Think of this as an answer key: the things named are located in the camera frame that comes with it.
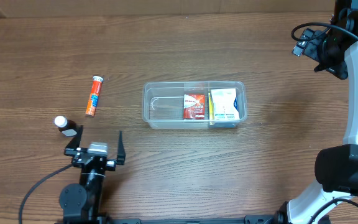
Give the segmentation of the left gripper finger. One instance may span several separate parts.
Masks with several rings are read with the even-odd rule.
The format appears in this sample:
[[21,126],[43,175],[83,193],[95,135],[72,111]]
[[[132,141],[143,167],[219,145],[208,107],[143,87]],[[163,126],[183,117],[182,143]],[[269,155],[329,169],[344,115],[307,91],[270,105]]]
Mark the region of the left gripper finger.
[[124,144],[123,144],[123,140],[122,140],[122,131],[120,131],[118,147],[117,147],[117,157],[116,157],[117,165],[124,165],[125,160],[126,160],[126,152],[125,152]]
[[81,136],[83,133],[83,125],[78,128],[77,134],[71,139],[71,141],[66,145],[65,149],[77,149],[81,142]]

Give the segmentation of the dark medicine bottle white cap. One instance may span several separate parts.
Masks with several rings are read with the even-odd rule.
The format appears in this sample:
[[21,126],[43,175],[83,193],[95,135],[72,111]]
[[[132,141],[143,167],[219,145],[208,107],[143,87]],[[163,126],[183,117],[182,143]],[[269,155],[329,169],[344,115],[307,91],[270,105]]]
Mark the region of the dark medicine bottle white cap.
[[54,124],[58,130],[67,137],[72,137],[78,134],[79,126],[72,120],[64,116],[57,116],[54,119]]

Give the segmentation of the orange effervescent tablet tube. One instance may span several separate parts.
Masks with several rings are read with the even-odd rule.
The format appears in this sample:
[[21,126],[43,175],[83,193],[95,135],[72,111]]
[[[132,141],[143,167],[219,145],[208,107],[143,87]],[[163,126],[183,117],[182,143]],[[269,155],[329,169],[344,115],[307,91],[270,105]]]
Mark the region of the orange effervescent tablet tube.
[[87,116],[93,117],[95,115],[103,81],[104,81],[103,77],[97,75],[93,76],[91,93],[89,95],[89,100],[85,111],[85,115]]

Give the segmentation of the red medicine box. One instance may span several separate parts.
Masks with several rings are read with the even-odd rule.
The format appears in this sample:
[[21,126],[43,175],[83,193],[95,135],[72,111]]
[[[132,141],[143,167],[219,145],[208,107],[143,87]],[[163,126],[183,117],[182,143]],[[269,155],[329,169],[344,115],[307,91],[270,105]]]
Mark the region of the red medicine box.
[[184,94],[183,119],[205,119],[205,96]]

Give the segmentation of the blue medicine box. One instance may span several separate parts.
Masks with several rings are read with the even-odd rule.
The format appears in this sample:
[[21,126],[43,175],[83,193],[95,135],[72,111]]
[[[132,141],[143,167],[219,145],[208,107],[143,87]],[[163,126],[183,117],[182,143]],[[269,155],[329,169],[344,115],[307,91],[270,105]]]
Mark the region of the blue medicine box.
[[208,115],[209,115],[209,125],[214,125],[214,112],[213,112],[213,100],[211,96],[211,92],[208,93]]

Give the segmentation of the white medicine box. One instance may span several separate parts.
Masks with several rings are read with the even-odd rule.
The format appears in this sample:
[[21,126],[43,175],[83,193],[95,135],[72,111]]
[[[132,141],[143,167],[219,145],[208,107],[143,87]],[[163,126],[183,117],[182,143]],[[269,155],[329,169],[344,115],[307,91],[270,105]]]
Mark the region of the white medicine box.
[[211,99],[215,120],[240,119],[235,88],[213,89],[211,90]]

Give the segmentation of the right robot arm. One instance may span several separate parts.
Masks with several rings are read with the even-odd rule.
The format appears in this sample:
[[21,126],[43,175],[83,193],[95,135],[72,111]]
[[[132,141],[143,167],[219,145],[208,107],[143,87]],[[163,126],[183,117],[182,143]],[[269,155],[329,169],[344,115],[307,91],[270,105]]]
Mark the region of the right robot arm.
[[336,1],[329,24],[309,22],[293,54],[318,63],[315,72],[327,71],[349,81],[346,132],[340,146],[321,150],[315,161],[315,180],[297,197],[285,202],[272,223],[330,223],[328,213],[342,202],[358,197],[358,0]]

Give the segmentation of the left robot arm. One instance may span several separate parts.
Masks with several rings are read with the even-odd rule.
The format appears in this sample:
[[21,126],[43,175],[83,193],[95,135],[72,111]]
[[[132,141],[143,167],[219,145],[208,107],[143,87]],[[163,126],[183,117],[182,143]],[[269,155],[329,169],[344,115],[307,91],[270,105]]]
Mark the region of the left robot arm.
[[71,157],[71,165],[81,169],[77,184],[67,185],[60,193],[63,223],[111,223],[111,218],[100,213],[103,181],[107,171],[123,166],[126,152],[119,134],[117,156],[108,159],[109,147],[103,142],[92,142],[88,148],[80,147],[83,127],[65,147],[64,155]]

